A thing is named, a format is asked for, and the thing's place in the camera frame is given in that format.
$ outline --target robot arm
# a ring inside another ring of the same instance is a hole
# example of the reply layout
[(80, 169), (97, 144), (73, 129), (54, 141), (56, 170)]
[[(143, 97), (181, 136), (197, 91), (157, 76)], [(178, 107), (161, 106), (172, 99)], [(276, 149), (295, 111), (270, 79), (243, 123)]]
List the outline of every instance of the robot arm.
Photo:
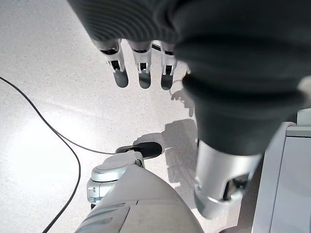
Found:
[[(120, 38), (130, 40), (143, 88), (151, 81), (150, 42), (175, 44), (163, 54), (191, 71), (183, 85), (195, 102), (200, 139), (198, 210), (211, 218), (240, 200), (281, 122), (304, 102), (297, 85), (311, 72), (311, 2), (69, 2), (120, 87), (128, 83)], [(163, 67), (171, 66), (162, 75), (172, 75), (174, 64), (162, 59)]]

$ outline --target black wire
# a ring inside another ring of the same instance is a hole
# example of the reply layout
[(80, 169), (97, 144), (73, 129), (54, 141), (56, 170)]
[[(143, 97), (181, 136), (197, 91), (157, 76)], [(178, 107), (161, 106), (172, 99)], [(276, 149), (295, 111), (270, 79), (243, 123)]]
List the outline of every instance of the black wire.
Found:
[(33, 102), (26, 96), (26, 94), (24, 94), (20, 89), (18, 89), (14, 84), (10, 83), (9, 81), (7, 81), (6, 79), (0, 77), (0, 79), (4, 82), (6, 82), (7, 84), (9, 84), (10, 86), (12, 86), (16, 91), (18, 91), (30, 104), (31, 106), (35, 109), (35, 111), (37, 112), (37, 114), (39, 115), (39, 117), (44, 121), (44, 123), (48, 124), (50, 128), (52, 128), (53, 132), (58, 134), (59, 136), (61, 136), (63, 139), (69, 141), (70, 143), (82, 148), (82, 149), (85, 149), (85, 150), (88, 150), (88, 151), (91, 151), (91, 152), (94, 152), (94, 153), (98, 153), (98, 154), (108, 154), (108, 155), (113, 155), (115, 153), (108, 153), (108, 152), (103, 152), (103, 151), (99, 151), (99, 150), (93, 150), (93, 149), (90, 149), (90, 148), (87, 148), (87, 147), (84, 147), (84, 146), (81, 146), (73, 141), (71, 141), (69, 138), (63, 136), (59, 131), (57, 131), (53, 126), (51, 126), (45, 119), (44, 117), (40, 114), (40, 112), (38, 111), (38, 109), (35, 107), (35, 105), (33, 104)]
[(36, 113), (39, 115), (39, 117), (43, 120), (43, 122), (49, 127), (49, 129), (51, 129), (53, 131), (53, 133), (56, 134), (57, 137), (59, 137), (60, 140), (62, 140), (65, 145), (71, 150), (71, 152), (74, 154), (76, 160), (77, 160), (77, 163), (78, 163), (78, 167), (79, 167), (79, 171), (78, 171), (78, 179), (77, 179), (77, 183), (75, 185), (75, 188), (70, 196), (70, 198), (68, 199), (68, 201), (66, 202), (66, 204), (64, 205), (64, 207), (58, 212), (58, 214), (54, 217), (54, 219), (49, 223), (49, 225), (44, 229), (44, 231), (42, 233), (47, 233), (50, 228), (53, 226), (53, 224), (58, 220), (58, 218), (61, 216), (61, 214), (66, 210), (66, 208), (68, 207), (68, 205), (70, 204), (70, 202), (72, 201), (76, 191), (77, 191), (77, 188), (78, 188), (78, 185), (79, 185), (79, 182), (80, 182), (80, 178), (81, 178), (81, 164), (80, 164), (80, 160), (77, 156), (77, 154), (74, 152), (74, 150), (68, 145), (68, 143), (65, 141), (69, 141), (73, 144), (75, 144), (76, 146), (79, 146), (83, 149), (86, 149), (86, 150), (89, 150), (89, 151), (92, 151), (92, 152), (96, 152), (96, 153), (103, 153), (103, 154), (112, 154), (112, 153), (105, 153), (105, 152), (101, 152), (101, 151), (96, 151), (96, 150), (92, 150), (92, 149), (88, 149), (88, 148), (85, 148), (83, 146), (80, 146), (74, 142), (72, 142), (71, 140), (69, 140), (68, 138), (64, 137), (62, 134), (60, 134), (56, 129), (54, 129), (47, 121), (46, 119), (41, 115), (41, 113), (39, 112), (39, 110), (37, 109), (37, 107), (34, 105), (34, 103), (26, 96), (26, 94), (24, 94), (17, 86), (15, 86), (14, 84), (12, 84), (11, 82), (7, 81), (6, 79), (4, 79), (3, 77), (0, 77), (0, 79), (4, 82), (6, 82), (7, 84), (9, 84), (11, 87), (13, 87), (16, 91), (18, 91), (26, 100), (27, 102), (32, 106), (32, 108), (36, 111)]
[(80, 148), (82, 148), (82, 149), (85, 149), (85, 150), (88, 150), (88, 151), (91, 151), (91, 152), (94, 152), (94, 153), (98, 153), (98, 154), (109, 154), (109, 155), (110, 155), (110, 154), (111, 154), (111, 155), (112, 155), (112, 154), (115, 154), (115, 153), (102, 152), (102, 151), (92, 150), (92, 149), (86, 148), (86, 147), (81, 146), (81, 145), (79, 145), (79, 144), (77, 144), (77, 143), (71, 141), (70, 139), (66, 138), (66, 137), (63, 136), (59, 131), (57, 131), (57, 130), (55, 130), (55, 131), (56, 131), (57, 134), (58, 134), (59, 136), (61, 136), (63, 139), (69, 141), (70, 143), (72, 143), (72, 144), (74, 144), (74, 145), (76, 145), (76, 146), (78, 146), (78, 147), (80, 147)]

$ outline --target white panel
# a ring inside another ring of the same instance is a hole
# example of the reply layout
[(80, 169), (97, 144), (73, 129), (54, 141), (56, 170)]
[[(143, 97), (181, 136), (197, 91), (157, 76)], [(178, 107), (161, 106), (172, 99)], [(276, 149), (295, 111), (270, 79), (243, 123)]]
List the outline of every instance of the white panel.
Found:
[(311, 232), (311, 138), (287, 137), (271, 233)]
[(285, 134), (289, 125), (294, 123), (284, 122), (281, 125), (265, 152), (252, 233), (270, 232)]

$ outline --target white speckled floor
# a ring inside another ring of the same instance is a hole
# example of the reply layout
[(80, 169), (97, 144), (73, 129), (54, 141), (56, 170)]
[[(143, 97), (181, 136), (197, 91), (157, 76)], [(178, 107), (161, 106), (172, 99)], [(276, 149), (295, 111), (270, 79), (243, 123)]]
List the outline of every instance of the white speckled floor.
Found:
[[(239, 206), (214, 221), (195, 209), (196, 125), (193, 104), (181, 90), (182, 63), (171, 92), (163, 91), (160, 54), (154, 50), (152, 84), (141, 89), (132, 52), (123, 42), (129, 85), (121, 89), (64, 0), (2, 1), (0, 22), (0, 76), (21, 88), (60, 133), (106, 152), (135, 141), (159, 141), (165, 153), (146, 161), (146, 167), (176, 189), (205, 232), (237, 222)], [(39, 233), (70, 196), (77, 163), (26, 100), (3, 82), (0, 102), (0, 232)], [(74, 232), (88, 214), (86, 183), (107, 157), (73, 148), (81, 160), (81, 183), (51, 233)]]

